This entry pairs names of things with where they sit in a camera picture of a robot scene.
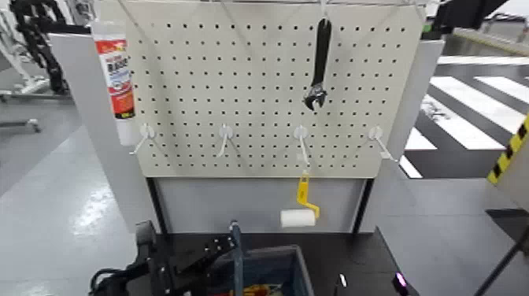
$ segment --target white pegboard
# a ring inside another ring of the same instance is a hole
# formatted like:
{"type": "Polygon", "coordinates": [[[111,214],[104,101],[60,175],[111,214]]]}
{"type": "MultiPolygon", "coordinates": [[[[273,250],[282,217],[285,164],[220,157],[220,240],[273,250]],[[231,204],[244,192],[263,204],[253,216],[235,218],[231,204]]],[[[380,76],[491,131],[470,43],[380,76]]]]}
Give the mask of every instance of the white pegboard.
{"type": "MultiPolygon", "coordinates": [[[[107,4],[104,18],[122,14],[107,4]]],[[[415,6],[327,5],[329,94],[312,112],[302,98],[313,76],[318,5],[125,5],[137,119],[158,133],[159,147],[147,142],[139,151],[146,176],[299,177],[300,124],[313,176],[376,176],[380,150],[367,134],[379,125],[387,142],[422,29],[415,6]],[[216,157],[222,124],[234,136],[216,157]]]]}

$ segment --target glue tube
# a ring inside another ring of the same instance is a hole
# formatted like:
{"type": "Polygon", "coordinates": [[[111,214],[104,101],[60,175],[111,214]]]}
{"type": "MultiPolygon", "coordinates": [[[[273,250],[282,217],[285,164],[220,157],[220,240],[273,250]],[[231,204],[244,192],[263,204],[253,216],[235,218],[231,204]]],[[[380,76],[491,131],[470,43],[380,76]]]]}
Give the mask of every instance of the glue tube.
{"type": "Polygon", "coordinates": [[[140,140],[140,135],[135,123],[134,94],[131,71],[128,68],[124,26],[113,22],[95,21],[91,24],[91,29],[105,75],[112,111],[116,117],[120,143],[123,146],[135,145],[140,140]]]}

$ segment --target black and yellow striped post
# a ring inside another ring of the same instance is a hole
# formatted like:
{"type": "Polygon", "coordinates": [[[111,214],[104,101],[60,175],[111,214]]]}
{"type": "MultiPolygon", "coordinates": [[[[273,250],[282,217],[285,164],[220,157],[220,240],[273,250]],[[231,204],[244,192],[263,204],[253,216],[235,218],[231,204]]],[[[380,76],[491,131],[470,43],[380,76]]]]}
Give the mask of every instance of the black and yellow striped post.
{"type": "Polygon", "coordinates": [[[522,123],[522,126],[518,129],[516,134],[511,138],[507,149],[501,153],[500,158],[496,161],[496,165],[490,171],[487,179],[492,184],[497,184],[501,178],[501,174],[509,167],[516,152],[520,150],[523,143],[529,138],[529,115],[525,118],[525,121],[522,123]]]}

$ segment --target white road marking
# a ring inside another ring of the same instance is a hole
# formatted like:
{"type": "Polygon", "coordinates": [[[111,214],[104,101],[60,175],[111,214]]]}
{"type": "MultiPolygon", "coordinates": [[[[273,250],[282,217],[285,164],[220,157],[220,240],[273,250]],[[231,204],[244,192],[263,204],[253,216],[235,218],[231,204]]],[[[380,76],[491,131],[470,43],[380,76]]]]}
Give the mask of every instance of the white road marking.
{"type": "Polygon", "coordinates": [[[420,108],[433,118],[434,122],[451,135],[456,141],[469,150],[503,150],[502,144],[492,139],[489,135],[481,131],[474,124],[466,121],[457,113],[446,107],[430,95],[424,96],[420,108]]]}
{"type": "Polygon", "coordinates": [[[477,113],[514,134],[525,116],[488,95],[450,77],[431,77],[430,83],[477,113]]]}
{"type": "Polygon", "coordinates": [[[479,76],[475,77],[477,80],[486,83],[506,94],[519,99],[522,102],[529,103],[529,87],[512,81],[507,77],[502,76],[479,76]]]}
{"type": "Polygon", "coordinates": [[[439,65],[529,65],[529,57],[441,56],[439,65]]]}
{"type": "Polygon", "coordinates": [[[410,177],[411,179],[422,179],[423,175],[420,174],[419,171],[412,165],[411,162],[409,162],[408,158],[406,156],[401,156],[401,161],[399,162],[401,165],[401,168],[406,172],[406,175],[410,177]]]}
{"type": "Polygon", "coordinates": [[[416,128],[412,128],[409,133],[408,142],[406,143],[406,150],[437,150],[437,147],[432,144],[423,134],[416,128]]]}

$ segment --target gray floor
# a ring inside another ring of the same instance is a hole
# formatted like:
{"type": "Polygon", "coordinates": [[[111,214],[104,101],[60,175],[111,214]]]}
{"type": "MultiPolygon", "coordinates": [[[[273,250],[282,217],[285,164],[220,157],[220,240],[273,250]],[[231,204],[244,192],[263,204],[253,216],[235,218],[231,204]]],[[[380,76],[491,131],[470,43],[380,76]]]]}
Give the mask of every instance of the gray floor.
{"type": "MultiPolygon", "coordinates": [[[[44,75],[38,67],[24,65],[32,75],[44,75]]],[[[13,68],[0,72],[0,90],[12,90],[22,83],[13,68]]],[[[81,125],[73,100],[20,100],[0,102],[0,121],[35,118],[42,129],[0,128],[0,195],[11,188],[40,160],[66,140],[81,125]]]]}
{"type": "Polygon", "coordinates": [[[96,270],[135,257],[84,128],[0,198],[0,234],[2,296],[86,295],[96,270]]]}
{"type": "MultiPolygon", "coordinates": [[[[513,244],[484,209],[516,206],[485,179],[384,174],[392,194],[376,201],[378,225],[407,279],[422,295],[473,294],[513,244]]],[[[527,295],[528,276],[519,253],[487,295],[527,295]]]]}

